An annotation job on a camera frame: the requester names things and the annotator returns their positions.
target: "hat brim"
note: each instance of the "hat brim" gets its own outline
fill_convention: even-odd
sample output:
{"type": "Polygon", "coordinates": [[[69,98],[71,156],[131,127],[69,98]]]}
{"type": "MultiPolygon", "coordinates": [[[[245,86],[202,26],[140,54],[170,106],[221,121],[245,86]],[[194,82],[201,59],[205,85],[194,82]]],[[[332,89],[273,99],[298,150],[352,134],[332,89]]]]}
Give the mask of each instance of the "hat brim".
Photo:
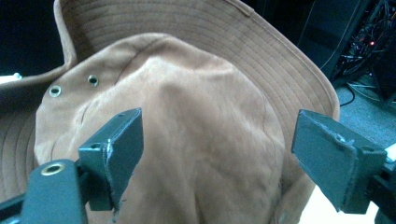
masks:
{"type": "MultiPolygon", "coordinates": [[[[55,2],[79,62],[117,40],[143,33],[173,35],[234,64],[262,92],[279,119],[290,151],[300,109],[339,118],[338,98],[329,80],[289,40],[250,7],[220,1],[62,1],[55,2]]],[[[283,188],[300,177],[284,167],[283,188]]]]}

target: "stitching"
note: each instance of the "stitching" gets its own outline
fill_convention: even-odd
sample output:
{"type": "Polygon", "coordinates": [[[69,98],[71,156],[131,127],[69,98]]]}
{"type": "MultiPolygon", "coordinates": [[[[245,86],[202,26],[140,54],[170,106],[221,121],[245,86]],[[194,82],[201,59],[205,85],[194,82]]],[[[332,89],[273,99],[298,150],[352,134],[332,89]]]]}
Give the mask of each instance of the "stitching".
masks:
{"type": "Polygon", "coordinates": [[[58,142],[58,138],[52,144],[52,148],[50,150],[50,160],[49,161],[53,161],[53,150],[55,149],[55,145],[56,145],[57,142],[58,142]]]}
{"type": "Polygon", "coordinates": [[[87,106],[85,106],[85,109],[84,109],[84,111],[82,112],[80,124],[82,124],[82,122],[84,121],[85,113],[87,112],[87,110],[88,110],[88,108],[91,106],[91,104],[92,104],[92,102],[89,102],[89,103],[87,104],[87,106]]]}
{"type": "MultiPolygon", "coordinates": [[[[124,31],[114,32],[114,33],[112,33],[112,34],[114,35],[114,34],[116,34],[116,33],[124,33],[124,31]]],[[[218,41],[216,38],[211,38],[210,36],[208,36],[208,35],[203,35],[203,34],[201,34],[201,36],[205,36],[205,37],[211,39],[211,41],[219,43],[219,41],[218,41]]],[[[210,47],[209,45],[207,45],[206,42],[200,41],[200,39],[194,39],[194,42],[200,42],[202,45],[205,45],[205,46],[210,47]]],[[[234,56],[236,56],[237,58],[243,59],[239,54],[236,54],[234,51],[231,50],[231,52],[234,53],[234,56]]],[[[274,67],[273,67],[271,64],[267,63],[266,61],[263,61],[263,63],[266,63],[267,66],[273,68],[272,70],[275,72],[275,69],[274,69],[274,67]]],[[[254,71],[257,72],[257,70],[254,68],[254,66],[251,64],[251,62],[247,61],[247,64],[249,65],[249,67],[250,67],[251,69],[253,69],[254,71]]]]}
{"type": "Polygon", "coordinates": [[[23,123],[21,124],[21,126],[19,127],[18,137],[17,137],[17,139],[16,139],[16,141],[15,141],[15,146],[14,146],[14,150],[15,150],[15,156],[14,156],[14,171],[15,171],[15,175],[16,175],[16,179],[17,179],[17,188],[18,188],[18,191],[19,191],[19,192],[22,192],[22,190],[21,190],[21,186],[20,186],[20,178],[21,178],[21,177],[17,174],[17,172],[18,172],[17,157],[19,157],[19,156],[18,156],[18,151],[17,151],[17,149],[18,149],[18,145],[19,145],[19,142],[20,142],[20,139],[21,139],[21,134],[22,134],[23,128],[24,128],[24,126],[26,125],[26,122],[27,122],[27,120],[29,119],[29,117],[30,117],[30,116],[26,116],[24,122],[23,122],[23,123]]]}
{"type": "MultiPolygon", "coordinates": [[[[81,4],[81,5],[79,5],[79,6],[81,7],[81,6],[85,6],[85,5],[89,5],[89,4],[90,4],[90,3],[85,3],[85,4],[81,4]]],[[[118,2],[117,4],[118,4],[118,5],[129,5],[129,3],[126,3],[126,2],[118,2]]],[[[137,3],[135,3],[135,4],[161,5],[162,2],[160,2],[160,3],[137,2],[137,3]]],[[[223,13],[223,11],[222,11],[220,8],[218,8],[218,7],[216,7],[216,6],[212,5],[212,4],[210,4],[210,2],[208,2],[208,4],[209,4],[210,6],[212,6],[213,8],[219,9],[219,11],[223,13]]],[[[85,10],[84,13],[87,13],[87,11],[94,11],[94,10],[96,10],[96,9],[98,9],[98,8],[103,8],[103,7],[108,7],[108,6],[110,6],[110,4],[105,4],[105,5],[102,5],[102,6],[91,7],[89,10],[85,10]]],[[[173,4],[173,6],[176,6],[176,7],[186,7],[186,6],[180,5],[180,4],[173,4]]],[[[183,15],[183,14],[181,14],[181,13],[179,13],[179,12],[174,12],[174,14],[183,15]]],[[[208,14],[208,13],[205,13],[205,14],[206,14],[206,15],[211,15],[211,16],[213,16],[213,17],[216,18],[216,16],[215,16],[214,14],[208,14]]],[[[117,13],[117,14],[115,14],[115,15],[108,15],[108,16],[106,16],[106,17],[117,16],[117,15],[119,16],[119,15],[122,15],[122,14],[117,13]]],[[[188,15],[188,17],[189,17],[189,18],[198,19],[198,17],[196,17],[196,16],[194,16],[194,15],[188,15]]],[[[102,18],[105,18],[105,17],[101,17],[101,18],[94,19],[94,20],[91,20],[91,21],[100,20],[100,19],[102,19],[102,18]]],[[[213,22],[208,21],[208,20],[206,20],[206,19],[204,19],[204,18],[205,18],[205,17],[200,17],[199,19],[204,20],[204,21],[207,21],[208,23],[212,23],[212,24],[213,24],[213,22]]],[[[283,41],[281,41],[281,40],[280,40],[279,38],[277,38],[275,35],[271,34],[271,33],[268,31],[268,29],[267,29],[266,27],[260,25],[260,23],[257,21],[256,18],[251,17],[251,19],[252,19],[253,21],[255,21],[255,23],[256,23],[257,25],[259,25],[261,28],[263,28],[270,36],[272,36],[275,40],[277,40],[278,43],[280,43],[282,46],[284,46],[290,53],[292,53],[294,56],[296,56],[296,58],[299,59],[299,61],[304,65],[304,67],[307,68],[311,73],[314,74],[314,72],[312,71],[312,69],[311,69],[309,66],[307,66],[306,62],[305,62],[304,60],[302,60],[301,57],[297,56],[296,53],[295,53],[294,51],[292,51],[283,41]]],[[[254,35],[258,35],[258,33],[256,33],[255,30],[252,30],[252,29],[251,29],[250,27],[248,27],[248,26],[246,26],[246,27],[251,31],[251,33],[253,33],[254,35]]],[[[256,51],[255,49],[252,49],[250,46],[247,46],[247,47],[250,48],[251,50],[253,50],[254,52],[257,53],[257,51],[256,51]]],[[[279,53],[279,55],[280,55],[283,59],[286,59],[284,55],[282,55],[282,54],[280,54],[280,53],[279,53]]],[[[297,71],[297,70],[295,69],[295,66],[293,66],[293,65],[292,65],[290,62],[288,62],[288,61],[286,61],[286,62],[290,65],[290,67],[294,68],[294,70],[297,71]]],[[[316,78],[316,80],[319,82],[319,84],[320,84],[322,87],[324,87],[323,83],[322,83],[317,77],[315,77],[315,78],[316,78]]],[[[306,94],[306,92],[304,91],[304,89],[302,89],[300,85],[299,85],[299,87],[300,87],[300,89],[305,93],[305,95],[307,96],[308,94],[306,94]]],[[[311,100],[309,97],[307,97],[307,99],[309,100],[309,102],[311,103],[311,105],[312,105],[313,107],[315,107],[315,105],[313,104],[312,100],[311,100]]]]}
{"type": "MultiPolygon", "coordinates": [[[[214,42],[218,42],[217,39],[215,39],[215,38],[210,38],[210,39],[211,39],[212,41],[214,41],[214,42]]],[[[202,41],[200,41],[200,40],[198,40],[198,39],[196,39],[195,42],[200,42],[200,43],[202,43],[203,45],[208,46],[205,42],[202,42],[202,41]]],[[[237,58],[243,60],[243,58],[242,58],[239,54],[234,53],[234,51],[232,51],[232,50],[231,50],[231,52],[233,53],[233,55],[234,55],[235,57],[237,57],[237,58]]],[[[254,62],[254,63],[257,63],[258,66],[261,66],[261,67],[263,68],[262,64],[260,64],[260,63],[257,62],[256,60],[253,61],[253,62],[254,62]]],[[[265,63],[267,67],[272,68],[272,72],[273,72],[273,73],[276,72],[276,70],[274,69],[274,67],[273,67],[271,64],[269,64],[268,62],[263,61],[262,63],[265,63]]],[[[246,64],[247,64],[248,67],[250,67],[252,70],[254,70],[254,71],[257,72],[257,70],[256,70],[256,69],[254,68],[254,66],[252,65],[252,62],[246,61],[246,64]]],[[[268,72],[268,73],[271,73],[271,71],[268,71],[268,68],[267,68],[267,69],[264,69],[264,68],[263,68],[263,70],[266,71],[266,72],[268,72]]],[[[277,76],[268,76],[268,78],[271,78],[271,79],[273,80],[274,84],[277,85],[278,88],[284,92],[284,90],[283,90],[282,88],[279,87],[279,85],[278,85],[278,81],[279,81],[279,80],[276,80],[276,79],[275,79],[276,77],[277,77],[277,76]]],[[[258,84],[258,81],[257,81],[254,77],[249,76],[249,79],[252,79],[252,81],[256,84],[256,86],[263,87],[263,85],[258,84]]],[[[274,89],[273,89],[271,86],[267,86],[265,89],[266,89],[266,90],[271,90],[272,93],[276,94],[278,98],[281,98],[281,97],[279,97],[279,94],[277,94],[277,92],[274,91],[274,89]]],[[[269,99],[269,101],[272,103],[272,105],[274,104],[274,101],[273,101],[272,99],[269,99]]],[[[287,108],[286,105],[284,104],[284,102],[280,101],[280,103],[282,104],[282,107],[287,108]]]]}
{"type": "Polygon", "coordinates": [[[204,213],[201,209],[201,205],[199,204],[198,195],[194,192],[194,201],[195,201],[195,213],[198,218],[198,223],[206,223],[204,213]]]}
{"type": "MultiPolygon", "coordinates": [[[[32,141],[32,137],[33,137],[33,135],[34,135],[34,133],[35,133],[35,127],[33,127],[32,128],[32,131],[30,131],[30,135],[29,135],[29,139],[28,139],[28,144],[27,144],[27,147],[26,147],[26,150],[28,150],[29,149],[29,145],[30,145],[30,142],[32,141]]],[[[25,158],[25,179],[27,180],[28,178],[28,176],[29,176],[29,174],[32,172],[32,169],[28,169],[28,167],[27,167],[27,160],[29,159],[29,157],[27,156],[26,158],[25,158]]]]}
{"type": "MultiPolygon", "coordinates": [[[[26,122],[24,123],[24,125],[26,125],[27,122],[31,122],[31,119],[35,119],[35,110],[30,112],[30,115],[28,116],[28,118],[27,118],[26,122]]],[[[22,177],[21,182],[24,183],[23,185],[26,184],[27,179],[28,179],[28,175],[26,174],[26,171],[27,171],[27,167],[26,166],[27,166],[27,158],[29,157],[29,155],[28,155],[28,153],[29,153],[28,152],[29,151],[29,143],[31,141],[32,133],[33,133],[34,129],[35,129],[35,123],[34,123],[32,129],[30,131],[26,132],[26,133],[29,133],[29,137],[27,138],[27,141],[26,141],[25,147],[24,147],[24,151],[23,151],[23,155],[25,156],[25,159],[24,159],[24,162],[23,162],[24,172],[22,172],[23,176],[20,176],[20,178],[19,178],[19,179],[21,179],[21,177],[22,177]]]]}
{"type": "Polygon", "coordinates": [[[148,50],[149,48],[153,47],[155,44],[157,44],[157,43],[159,43],[159,42],[161,42],[161,41],[164,41],[165,39],[168,39],[169,37],[170,37],[169,35],[166,35],[166,36],[162,36],[162,37],[160,37],[160,38],[157,38],[157,39],[153,40],[151,43],[147,44],[147,45],[146,45],[145,47],[143,47],[142,49],[140,49],[140,50],[131,58],[131,60],[129,60],[128,63],[125,64],[125,66],[124,66],[124,67],[122,68],[122,70],[119,72],[118,77],[117,77],[117,80],[116,80],[116,82],[114,83],[114,85],[116,85],[116,84],[119,82],[120,77],[121,77],[122,74],[124,73],[126,67],[128,66],[128,64],[131,63],[131,61],[132,61],[133,59],[135,59],[136,57],[138,57],[141,53],[145,52],[145,51],[148,50]]]}
{"type": "Polygon", "coordinates": [[[15,121],[15,117],[16,117],[16,114],[14,113],[13,114],[13,116],[12,116],[12,121],[9,123],[9,125],[7,126],[7,131],[6,131],[6,134],[4,135],[4,138],[3,138],[3,147],[2,147],[2,149],[3,149],[3,151],[2,151],[2,158],[1,158],[1,160],[2,160],[2,162],[1,162],[1,164],[0,164],[0,168],[1,168],[1,185],[3,186],[2,187],[2,189],[4,190],[3,191],[3,193],[4,193],[4,195],[6,196],[6,197],[8,197],[8,193],[7,193],[7,188],[6,188],[6,185],[5,185],[5,179],[4,179],[4,176],[5,176],[5,174],[4,174],[4,163],[3,163],[3,160],[4,160],[4,158],[5,158],[5,148],[6,148],[6,139],[7,139],[7,136],[8,136],[8,132],[9,132],[9,129],[10,129],[10,127],[12,126],[12,124],[13,124],[13,122],[15,121]]]}

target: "hat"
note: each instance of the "hat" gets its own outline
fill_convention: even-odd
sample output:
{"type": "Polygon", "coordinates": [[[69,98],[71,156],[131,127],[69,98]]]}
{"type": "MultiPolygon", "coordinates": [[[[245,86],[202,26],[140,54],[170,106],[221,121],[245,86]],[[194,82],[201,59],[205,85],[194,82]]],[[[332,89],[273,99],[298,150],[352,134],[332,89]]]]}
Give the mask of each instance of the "hat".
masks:
{"type": "Polygon", "coordinates": [[[120,223],[298,222],[314,186],[290,152],[298,111],[338,119],[338,100],[268,22],[236,0],[57,0],[54,13],[64,65],[0,85],[0,199],[142,107],[120,223]]]}

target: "wire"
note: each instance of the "wire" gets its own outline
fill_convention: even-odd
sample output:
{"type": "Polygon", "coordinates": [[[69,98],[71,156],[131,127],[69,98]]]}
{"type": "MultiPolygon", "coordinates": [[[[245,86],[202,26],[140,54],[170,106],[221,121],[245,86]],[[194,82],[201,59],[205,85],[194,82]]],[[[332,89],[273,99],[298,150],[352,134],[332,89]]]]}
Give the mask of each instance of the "wire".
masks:
{"type": "Polygon", "coordinates": [[[368,21],[366,21],[361,29],[350,38],[349,48],[340,58],[333,69],[332,79],[339,76],[348,76],[357,72],[359,69],[372,63],[374,54],[385,51],[383,48],[383,37],[391,29],[389,22],[395,17],[396,12],[390,13],[387,0],[379,1],[368,21]]]}
{"type": "Polygon", "coordinates": [[[371,96],[369,96],[369,95],[367,95],[367,94],[364,94],[363,92],[358,91],[358,89],[357,89],[356,87],[354,87],[353,85],[351,85],[351,84],[349,84],[349,83],[347,83],[347,86],[348,86],[349,88],[353,89],[353,91],[356,91],[358,94],[360,94],[360,95],[362,95],[362,96],[364,96],[364,97],[366,97],[366,98],[368,98],[368,99],[370,99],[370,100],[374,100],[374,101],[381,102],[381,100],[380,100],[379,98],[374,98],[374,97],[371,97],[371,96]]]}
{"type": "Polygon", "coordinates": [[[361,87],[361,88],[367,88],[367,89],[375,89],[376,88],[375,86],[358,85],[358,84],[350,84],[350,83],[347,83],[347,84],[351,87],[361,87]]]}
{"type": "Polygon", "coordinates": [[[334,57],[335,52],[337,52],[337,50],[340,48],[341,43],[343,42],[344,37],[345,37],[346,34],[347,34],[347,30],[349,29],[349,26],[350,26],[350,24],[352,23],[352,19],[355,17],[355,14],[356,14],[356,12],[357,12],[357,10],[358,10],[358,7],[359,7],[359,4],[356,4],[355,9],[353,9],[352,16],[349,18],[349,22],[347,23],[346,29],[345,29],[343,35],[341,36],[340,41],[338,42],[337,47],[335,48],[334,52],[333,52],[332,55],[329,57],[329,59],[320,67],[320,69],[323,69],[323,67],[326,66],[326,65],[329,63],[329,61],[332,59],[332,57],[334,57]]]}
{"type": "Polygon", "coordinates": [[[344,105],[352,104],[352,102],[355,101],[355,98],[356,98],[355,92],[352,89],[350,89],[349,85],[346,85],[346,88],[350,91],[350,93],[352,93],[352,99],[346,103],[341,104],[340,107],[344,106],[344,105]]]}
{"type": "Polygon", "coordinates": [[[303,31],[301,32],[302,35],[300,35],[300,38],[299,38],[299,40],[298,40],[297,47],[299,47],[300,44],[301,44],[301,40],[303,39],[303,35],[304,35],[304,33],[305,33],[306,26],[308,25],[309,18],[311,18],[311,14],[312,14],[312,11],[314,10],[315,3],[316,3],[316,2],[317,2],[317,1],[314,1],[314,4],[312,4],[312,6],[311,6],[311,10],[309,11],[308,17],[306,18],[303,31]]]}

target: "stitched brim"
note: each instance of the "stitched brim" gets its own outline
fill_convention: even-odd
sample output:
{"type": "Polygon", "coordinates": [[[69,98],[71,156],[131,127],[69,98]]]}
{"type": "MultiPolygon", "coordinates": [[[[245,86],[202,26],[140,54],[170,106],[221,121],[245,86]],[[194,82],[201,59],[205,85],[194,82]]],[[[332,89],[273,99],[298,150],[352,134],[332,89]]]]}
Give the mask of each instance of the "stitched brim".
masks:
{"type": "MultiPolygon", "coordinates": [[[[328,79],[240,1],[60,0],[55,2],[55,13],[63,16],[79,62],[119,39],[143,33],[167,33],[228,60],[273,106],[287,150],[300,109],[339,117],[338,99],[328,79]]],[[[285,168],[284,179],[293,182],[301,173],[285,168]]]]}
{"type": "Polygon", "coordinates": [[[45,89],[34,86],[0,89],[0,202],[26,191],[36,164],[35,111],[45,89]]]}

